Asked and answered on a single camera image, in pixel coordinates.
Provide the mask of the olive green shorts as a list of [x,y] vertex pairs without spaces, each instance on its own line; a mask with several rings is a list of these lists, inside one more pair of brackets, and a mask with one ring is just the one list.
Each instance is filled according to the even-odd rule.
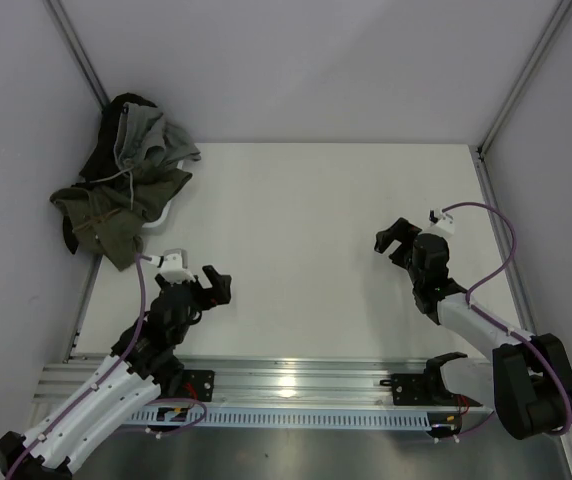
[[132,192],[104,184],[73,185],[54,192],[50,202],[62,214],[63,239],[70,253],[82,250],[104,256],[123,271],[143,251],[143,226],[159,219],[191,178],[191,173],[175,169],[151,183],[136,183]]

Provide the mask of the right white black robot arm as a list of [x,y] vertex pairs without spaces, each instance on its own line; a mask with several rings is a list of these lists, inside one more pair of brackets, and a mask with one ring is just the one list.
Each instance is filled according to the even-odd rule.
[[564,434],[572,426],[572,367],[563,343],[514,328],[476,305],[450,276],[440,226],[422,230],[399,218],[375,237],[375,251],[408,273],[419,312],[484,357],[477,362],[451,352],[427,360],[418,395],[431,405],[487,407],[518,440]]

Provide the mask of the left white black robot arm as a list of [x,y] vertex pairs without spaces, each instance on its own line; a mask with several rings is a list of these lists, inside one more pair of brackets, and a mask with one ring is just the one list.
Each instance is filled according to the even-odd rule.
[[202,271],[208,286],[186,269],[159,271],[157,296],[140,296],[134,324],[90,377],[37,426],[0,438],[4,478],[72,478],[98,446],[148,405],[196,407],[189,428],[205,420],[208,400],[174,351],[204,312],[230,303],[232,278],[211,265]]

